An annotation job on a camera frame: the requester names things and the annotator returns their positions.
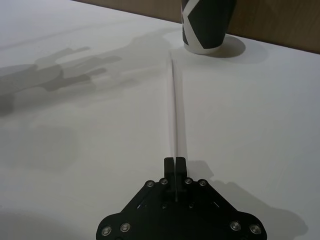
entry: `table surface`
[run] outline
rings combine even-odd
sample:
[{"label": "table surface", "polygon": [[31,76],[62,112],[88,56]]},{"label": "table surface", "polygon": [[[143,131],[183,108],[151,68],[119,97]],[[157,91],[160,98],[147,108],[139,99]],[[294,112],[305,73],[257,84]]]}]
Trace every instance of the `table surface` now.
[{"label": "table surface", "polygon": [[190,176],[270,240],[318,238],[320,55],[226,36],[201,56],[177,23],[69,0],[0,4],[2,239],[95,239],[163,176],[169,51]]}]

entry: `screw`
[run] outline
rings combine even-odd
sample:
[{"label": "screw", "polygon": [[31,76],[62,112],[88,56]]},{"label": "screw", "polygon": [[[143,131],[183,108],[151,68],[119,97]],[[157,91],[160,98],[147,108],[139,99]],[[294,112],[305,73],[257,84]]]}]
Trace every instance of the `screw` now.
[{"label": "screw", "polygon": [[164,202],[164,203],[161,204],[161,208],[162,208],[162,209],[166,209],[167,207],[168,207],[168,204],[167,204],[167,203]]},{"label": "screw", "polygon": [[152,180],[149,180],[146,182],[147,187],[152,188],[155,185],[155,182]]},{"label": "screw", "polygon": [[161,178],[161,179],[160,179],[160,183],[161,183],[162,185],[166,185],[166,184],[168,183],[168,180],[165,179],[165,178]]},{"label": "screw", "polygon": [[184,183],[185,184],[192,184],[193,180],[190,178],[190,177],[187,177],[185,180],[184,180]]},{"label": "screw", "polygon": [[200,186],[203,187],[203,186],[207,185],[207,181],[202,179],[199,181],[199,184],[200,184]]},{"label": "screw", "polygon": [[131,228],[131,225],[129,223],[123,223],[121,226],[120,226],[120,231],[125,233],[125,232],[128,232]]},{"label": "screw", "polygon": [[233,231],[240,231],[241,230],[241,225],[240,223],[238,223],[237,221],[232,221],[230,223],[230,228],[233,230]]},{"label": "screw", "polygon": [[110,226],[106,226],[104,229],[102,229],[101,231],[101,235],[102,236],[108,236],[111,233],[111,227]]},{"label": "screw", "polygon": [[253,224],[249,228],[253,234],[261,234],[261,228],[258,225]]}]

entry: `black and white cup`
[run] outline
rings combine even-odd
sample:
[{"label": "black and white cup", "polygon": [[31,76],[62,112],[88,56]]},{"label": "black and white cup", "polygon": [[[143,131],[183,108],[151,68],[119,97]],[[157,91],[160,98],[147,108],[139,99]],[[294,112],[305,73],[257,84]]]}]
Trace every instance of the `black and white cup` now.
[{"label": "black and white cup", "polygon": [[222,45],[237,0],[181,0],[184,47],[214,53]]}]

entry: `white tabletop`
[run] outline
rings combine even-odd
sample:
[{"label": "white tabletop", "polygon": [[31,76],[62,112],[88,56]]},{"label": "white tabletop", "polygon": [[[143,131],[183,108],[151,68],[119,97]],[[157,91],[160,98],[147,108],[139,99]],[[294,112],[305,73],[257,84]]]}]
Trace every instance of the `white tabletop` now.
[{"label": "white tabletop", "polygon": [[95,239],[163,176],[169,51],[190,176],[270,240],[318,238],[320,55],[227,36],[200,56],[177,23],[69,0],[0,4],[1,239]]}]

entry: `wooden panel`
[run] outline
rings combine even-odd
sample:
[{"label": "wooden panel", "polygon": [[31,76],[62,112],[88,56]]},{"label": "wooden panel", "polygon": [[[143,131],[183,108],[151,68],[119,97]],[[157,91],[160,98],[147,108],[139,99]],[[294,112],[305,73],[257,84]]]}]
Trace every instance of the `wooden panel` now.
[{"label": "wooden panel", "polygon": [[[173,22],[180,0],[77,0]],[[320,54],[320,0],[238,0],[228,32]]]}]

